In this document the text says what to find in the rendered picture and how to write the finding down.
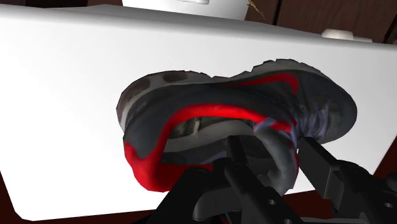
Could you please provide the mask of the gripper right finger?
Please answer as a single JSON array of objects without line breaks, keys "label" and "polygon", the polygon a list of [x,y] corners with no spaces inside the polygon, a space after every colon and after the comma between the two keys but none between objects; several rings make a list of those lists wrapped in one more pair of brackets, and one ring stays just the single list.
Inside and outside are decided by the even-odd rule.
[{"label": "gripper right finger", "polygon": [[397,224],[397,171],[376,178],[353,162],[338,160],[315,139],[298,142],[299,166],[316,192],[331,200],[335,216],[348,224]]}]

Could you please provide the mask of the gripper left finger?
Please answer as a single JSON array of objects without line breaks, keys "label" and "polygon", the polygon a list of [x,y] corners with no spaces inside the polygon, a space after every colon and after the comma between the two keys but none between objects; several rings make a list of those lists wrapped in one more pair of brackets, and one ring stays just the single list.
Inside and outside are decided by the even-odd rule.
[{"label": "gripper left finger", "polygon": [[226,140],[227,157],[185,169],[159,206],[136,224],[303,224],[271,187],[247,166],[239,136]]}]

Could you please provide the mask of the grey and red sneaker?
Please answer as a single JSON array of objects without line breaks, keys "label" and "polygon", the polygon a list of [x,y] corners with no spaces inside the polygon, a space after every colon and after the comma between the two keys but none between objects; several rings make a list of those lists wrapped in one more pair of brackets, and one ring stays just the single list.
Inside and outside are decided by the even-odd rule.
[{"label": "grey and red sneaker", "polygon": [[315,67],[267,60],[233,77],[162,71],[133,81],[116,107],[125,157],[138,183],[169,191],[190,167],[210,169],[241,136],[251,170],[284,195],[298,176],[298,141],[324,144],[357,119],[352,97]]}]

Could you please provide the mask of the small white flat object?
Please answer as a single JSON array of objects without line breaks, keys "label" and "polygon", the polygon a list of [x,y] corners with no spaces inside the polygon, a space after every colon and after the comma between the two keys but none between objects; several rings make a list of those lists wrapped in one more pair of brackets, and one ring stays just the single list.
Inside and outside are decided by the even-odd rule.
[{"label": "small white flat object", "polygon": [[360,41],[360,42],[368,42],[368,43],[373,42],[372,39],[370,38],[355,36],[351,31],[343,31],[337,29],[326,29],[321,33],[321,36],[324,38],[331,38],[331,39],[344,39],[349,41]]}]

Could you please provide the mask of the large white container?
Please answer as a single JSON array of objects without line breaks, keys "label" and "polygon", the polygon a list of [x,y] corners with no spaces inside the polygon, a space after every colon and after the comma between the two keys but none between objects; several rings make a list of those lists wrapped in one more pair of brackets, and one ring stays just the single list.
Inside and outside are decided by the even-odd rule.
[{"label": "large white container", "polygon": [[248,0],[122,0],[124,6],[244,20]]}]

